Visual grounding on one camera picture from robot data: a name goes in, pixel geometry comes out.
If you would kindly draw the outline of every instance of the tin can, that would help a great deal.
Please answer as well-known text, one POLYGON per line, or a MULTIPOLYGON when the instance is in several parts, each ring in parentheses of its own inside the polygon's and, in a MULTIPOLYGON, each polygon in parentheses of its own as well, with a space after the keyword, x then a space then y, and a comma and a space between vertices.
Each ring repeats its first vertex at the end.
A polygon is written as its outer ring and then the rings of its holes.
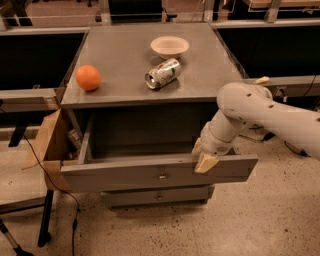
POLYGON ((176 59, 168 59, 149 70, 145 80, 150 89, 160 89, 181 74, 180 63, 176 59))

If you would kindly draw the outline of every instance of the cardboard box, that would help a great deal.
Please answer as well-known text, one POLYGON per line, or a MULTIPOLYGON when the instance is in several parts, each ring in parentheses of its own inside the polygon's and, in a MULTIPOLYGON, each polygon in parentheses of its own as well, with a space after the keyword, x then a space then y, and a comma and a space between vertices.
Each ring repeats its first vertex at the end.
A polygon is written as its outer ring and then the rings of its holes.
POLYGON ((22 169, 28 169, 40 162, 47 173, 44 174, 45 182, 50 190, 71 191, 70 185, 61 175, 61 166, 77 164, 77 160, 66 160, 68 154, 75 151, 67 136, 71 129, 71 121, 62 109, 46 116, 32 143, 33 150, 29 150, 23 164, 22 169))

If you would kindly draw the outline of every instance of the beige bowl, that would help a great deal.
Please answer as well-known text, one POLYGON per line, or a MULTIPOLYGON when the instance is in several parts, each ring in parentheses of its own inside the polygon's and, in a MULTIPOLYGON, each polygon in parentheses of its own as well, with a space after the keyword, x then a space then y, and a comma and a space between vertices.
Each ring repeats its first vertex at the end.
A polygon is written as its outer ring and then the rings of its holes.
POLYGON ((151 42, 151 48, 162 59, 179 58, 180 54, 189 49, 188 41, 176 36, 162 36, 151 42))

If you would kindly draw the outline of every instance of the lower drawer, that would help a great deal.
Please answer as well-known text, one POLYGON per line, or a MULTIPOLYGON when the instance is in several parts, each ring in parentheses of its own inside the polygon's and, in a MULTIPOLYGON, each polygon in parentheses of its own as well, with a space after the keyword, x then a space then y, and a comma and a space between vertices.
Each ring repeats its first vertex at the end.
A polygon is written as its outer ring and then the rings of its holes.
POLYGON ((149 191, 102 192, 101 196, 107 206, 113 207, 208 200, 213 191, 214 186, 201 186, 149 191))

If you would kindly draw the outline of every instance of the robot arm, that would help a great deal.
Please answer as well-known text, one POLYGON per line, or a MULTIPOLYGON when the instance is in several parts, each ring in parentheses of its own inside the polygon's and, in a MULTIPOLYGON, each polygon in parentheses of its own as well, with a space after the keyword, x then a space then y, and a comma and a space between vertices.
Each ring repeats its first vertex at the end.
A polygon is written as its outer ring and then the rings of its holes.
POLYGON ((211 169, 217 156, 227 154, 239 133, 252 124, 320 160, 320 113, 277 103, 267 88, 243 83, 222 87, 217 103, 218 112, 202 129, 193 150, 199 155, 196 172, 211 169))

